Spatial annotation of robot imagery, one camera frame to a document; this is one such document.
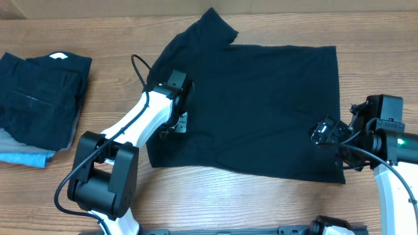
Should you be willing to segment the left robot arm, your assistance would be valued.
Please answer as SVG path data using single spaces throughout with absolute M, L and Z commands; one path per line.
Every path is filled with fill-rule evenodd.
M 115 125 L 80 138 L 67 197 L 99 222 L 101 234 L 142 232 L 131 211 L 139 151 L 154 133 L 165 137 L 185 128 L 180 120 L 193 86 L 187 74 L 174 70 L 167 82 L 144 92 Z

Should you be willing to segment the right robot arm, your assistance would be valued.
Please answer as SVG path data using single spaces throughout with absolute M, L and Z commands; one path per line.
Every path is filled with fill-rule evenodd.
M 417 135 L 405 131 L 403 104 L 402 97 L 371 95 L 352 104 L 350 124 L 324 116 L 309 132 L 317 146 L 334 147 L 347 169 L 373 170 L 382 234 L 417 233 Z

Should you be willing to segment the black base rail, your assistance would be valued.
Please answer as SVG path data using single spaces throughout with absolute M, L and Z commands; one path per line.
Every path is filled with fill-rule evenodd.
M 142 230 L 139 235 L 307 235 L 308 225 L 279 226 L 278 228 L 251 228 L 234 230 L 185 230 L 169 231 L 163 230 Z

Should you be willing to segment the black t-shirt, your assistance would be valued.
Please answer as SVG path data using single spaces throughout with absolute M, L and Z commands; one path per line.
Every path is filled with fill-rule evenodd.
M 237 34 L 209 9 L 157 58 L 149 86 L 179 70 L 194 88 L 185 132 L 153 134 L 150 164 L 345 183 L 334 152 L 308 135 L 322 117 L 340 118 L 336 48 L 235 44 Z

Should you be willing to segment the folded black garment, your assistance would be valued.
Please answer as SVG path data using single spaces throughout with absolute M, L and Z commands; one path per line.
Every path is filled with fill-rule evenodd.
M 1 128 L 16 141 L 50 151 L 69 145 L 92 59 L 64 54 L 64 58 L 2 56 Z

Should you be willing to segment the folded grey garment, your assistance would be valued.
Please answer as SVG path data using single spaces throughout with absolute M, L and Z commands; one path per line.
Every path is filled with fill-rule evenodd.
M 59 151 L 67 151 L 72 144 L 74 135 L 76 133 L 76 127 L 78 125 L 81 108 L 76 111 L 76 115 L 72 124 L 72 131 L 68 139 L 68 145 L 65 148 L 61 148 Z M 1 129 L 1 153 L 52 153 L 53 150 L 47 150 L 37 148 L 35 146 L 28 146 L 24 143 L 20 143 L 13 139 L 6 130 Z

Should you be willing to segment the folded blue garment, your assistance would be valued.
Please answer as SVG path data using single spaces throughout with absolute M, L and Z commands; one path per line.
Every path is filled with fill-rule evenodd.
M 56 153 L 1 153 L 1 161 L 16 165 L 26 165 L 37 168 L 45 168 L 49 159 Z

